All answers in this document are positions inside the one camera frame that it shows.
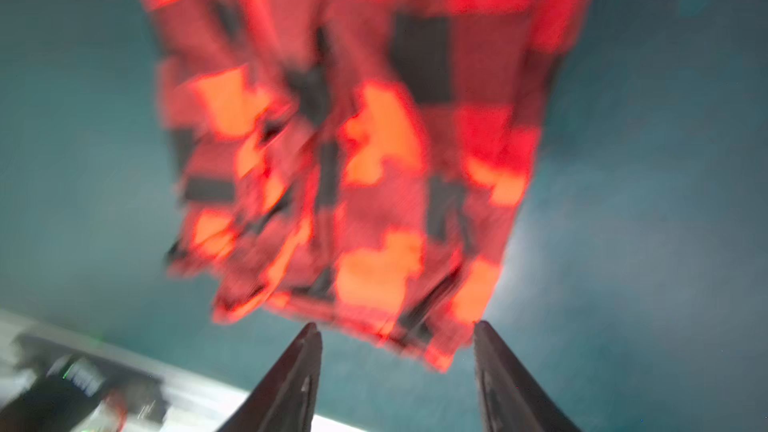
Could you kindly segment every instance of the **red object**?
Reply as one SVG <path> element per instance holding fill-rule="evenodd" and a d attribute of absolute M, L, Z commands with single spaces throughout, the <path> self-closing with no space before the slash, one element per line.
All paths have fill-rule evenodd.
<path fill-rule="evenodd" d="M 446 370 L 498 280 L 588 0 L 142 0 L 187 215 L 170 269 Z"/>

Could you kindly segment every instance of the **plaid shirt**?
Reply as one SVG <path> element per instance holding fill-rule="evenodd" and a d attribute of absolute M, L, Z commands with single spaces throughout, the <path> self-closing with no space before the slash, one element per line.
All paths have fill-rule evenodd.
<path fill-rule="evenodd" d="M 588 0 L 142 0 L 172 273 L 446 370 L 501 270 Z"/>

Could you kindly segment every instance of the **red fabric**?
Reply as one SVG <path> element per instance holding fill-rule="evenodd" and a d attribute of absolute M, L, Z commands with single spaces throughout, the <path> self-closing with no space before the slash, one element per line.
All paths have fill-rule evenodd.
<path fill-rule="evenodd" d="M 142 0 L 170 269 L 446 370 L 490 300 L 588 0 Z"/>

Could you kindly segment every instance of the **red and black garment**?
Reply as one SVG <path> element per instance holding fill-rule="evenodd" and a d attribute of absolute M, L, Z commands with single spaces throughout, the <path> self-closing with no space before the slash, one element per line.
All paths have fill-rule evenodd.
<path fill-rule="evenodd" d="M 589 0 L 142 0 L 172 273 L 446 370 L 491 298 Z"/>

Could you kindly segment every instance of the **folded cloth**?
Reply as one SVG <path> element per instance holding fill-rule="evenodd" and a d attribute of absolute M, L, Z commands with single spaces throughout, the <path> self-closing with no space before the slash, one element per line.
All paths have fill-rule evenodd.
<path fill-rule="evenodd" d="M 173 274 L 446 370 L 589 0 L 141 0 L 186 216 Z"/>

